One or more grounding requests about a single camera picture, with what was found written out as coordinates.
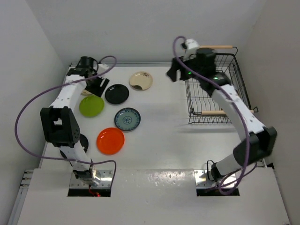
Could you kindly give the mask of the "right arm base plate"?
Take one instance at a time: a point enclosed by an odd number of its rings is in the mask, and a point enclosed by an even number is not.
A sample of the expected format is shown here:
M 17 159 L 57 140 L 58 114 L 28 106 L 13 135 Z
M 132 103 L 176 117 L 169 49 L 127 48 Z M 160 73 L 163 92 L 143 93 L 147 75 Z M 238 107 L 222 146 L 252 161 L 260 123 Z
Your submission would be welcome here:
M 235 174 L 229 176 L 224 182 L 221 180 L 217 182 L 209 180 L 207 170 L 194 170 L 194 175 L 197 190 L 213 189 L 218 188 L 219 186 L 221 188 L 230 189 L 237 183 Z

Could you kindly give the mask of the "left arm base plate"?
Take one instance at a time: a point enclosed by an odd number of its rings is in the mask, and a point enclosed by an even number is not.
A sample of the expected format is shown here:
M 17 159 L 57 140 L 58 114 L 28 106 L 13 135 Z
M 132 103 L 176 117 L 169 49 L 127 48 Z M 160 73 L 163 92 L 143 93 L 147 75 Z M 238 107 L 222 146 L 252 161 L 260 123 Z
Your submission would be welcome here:
M 93 170 L 92 179 L 76 178 L 73 173 L 70 178 L 70 189 L 109 189 L 113 178 L 112 170 Z

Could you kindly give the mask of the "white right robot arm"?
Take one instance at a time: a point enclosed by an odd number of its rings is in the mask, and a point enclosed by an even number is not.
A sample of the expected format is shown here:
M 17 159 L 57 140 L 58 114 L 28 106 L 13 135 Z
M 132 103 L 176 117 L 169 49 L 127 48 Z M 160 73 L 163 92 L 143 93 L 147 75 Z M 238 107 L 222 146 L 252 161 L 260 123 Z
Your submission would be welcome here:
M 166 74 L 173 82 L 177 81 L 178 71 L 182 80 L 196 79 L 207 95 L 222 108 L 239 135 L 240 144 L 232 154 L 211 166 L 210 178 L 219 181 L 244 166 L 270 156 L 278 134 L 274 127 L 266 127 L 253 115 L 230 78 L 217 70 L 215 58 L 213 49 L 200 48 L 193 59 L 184 61 L 183 57 L 174 57 Z

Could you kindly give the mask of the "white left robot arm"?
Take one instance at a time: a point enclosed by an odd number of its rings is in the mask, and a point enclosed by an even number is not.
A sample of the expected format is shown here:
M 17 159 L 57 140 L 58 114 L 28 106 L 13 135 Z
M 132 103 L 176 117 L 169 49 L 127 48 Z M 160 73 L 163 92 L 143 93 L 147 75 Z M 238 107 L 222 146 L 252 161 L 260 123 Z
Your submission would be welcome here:
M 100 182 L 92 159 L 87 156 L 87 138 L 81 134 L 80 127 L 73 110 L 86 90 L 92 96 L 101 97 L 108 79 L 96 77 L 97 61 L 88 56 L 82 56 L 75 68 L 71 68 L 55 101 L 40 111 L 45 140 L 60 150 L 64 159 L 68 159 L 75 178 L 89 186 Z

